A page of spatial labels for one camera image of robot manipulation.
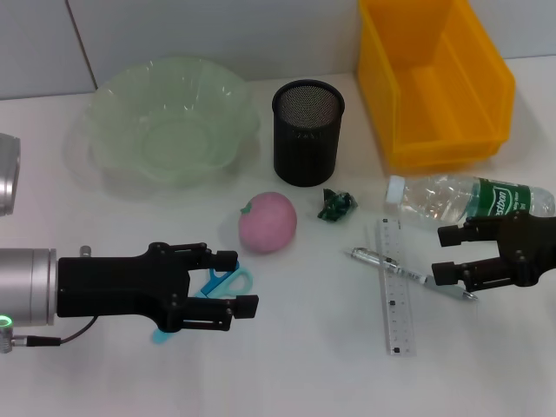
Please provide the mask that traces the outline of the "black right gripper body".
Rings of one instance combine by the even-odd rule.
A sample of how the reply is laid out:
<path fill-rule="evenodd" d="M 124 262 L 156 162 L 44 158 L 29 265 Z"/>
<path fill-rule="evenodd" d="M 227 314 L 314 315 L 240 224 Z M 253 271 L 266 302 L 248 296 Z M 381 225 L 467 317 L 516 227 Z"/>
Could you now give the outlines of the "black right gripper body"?
<path fill-rule="evenodd" d="M 504 216 L 496 237 L 500 259 L 517 287 L 531 287 L 555 269 L 555 218 L 515 212 Z"/>

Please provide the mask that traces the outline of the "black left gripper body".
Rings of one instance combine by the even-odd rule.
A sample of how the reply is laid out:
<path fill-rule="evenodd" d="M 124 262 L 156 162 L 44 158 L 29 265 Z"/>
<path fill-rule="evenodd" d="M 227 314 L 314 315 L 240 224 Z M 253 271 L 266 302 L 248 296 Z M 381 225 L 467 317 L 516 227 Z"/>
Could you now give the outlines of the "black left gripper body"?
<path fill-rule="evenodd" d="M 140 315 L 160 329 L 191 318 L 186 257 L 151 243 L 131 257 L 64 257 L 57 262 L 56 313 L 61 318 Z"/>

